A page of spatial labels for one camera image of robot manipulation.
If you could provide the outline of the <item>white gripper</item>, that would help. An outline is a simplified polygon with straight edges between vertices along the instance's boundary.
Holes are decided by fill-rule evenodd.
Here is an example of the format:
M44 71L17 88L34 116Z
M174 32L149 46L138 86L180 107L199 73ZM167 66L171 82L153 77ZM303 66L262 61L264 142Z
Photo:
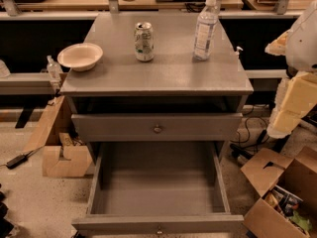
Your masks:
M269 43L264 51L273 56L286 53L289 31ZM300 71L292 79L284 78L276 92L276 108L271 112L267 133L275 139L290 135L301 118L317 104L317 74Z

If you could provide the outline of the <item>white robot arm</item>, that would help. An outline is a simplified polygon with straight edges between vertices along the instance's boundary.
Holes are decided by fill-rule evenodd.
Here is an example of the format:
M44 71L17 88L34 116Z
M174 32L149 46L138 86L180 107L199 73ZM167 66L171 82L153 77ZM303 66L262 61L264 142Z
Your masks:
M285 56L296 70L292 78L283 78L277 87L267 133L275 139L289 135L300 120L317 104L317 1L264 50Z

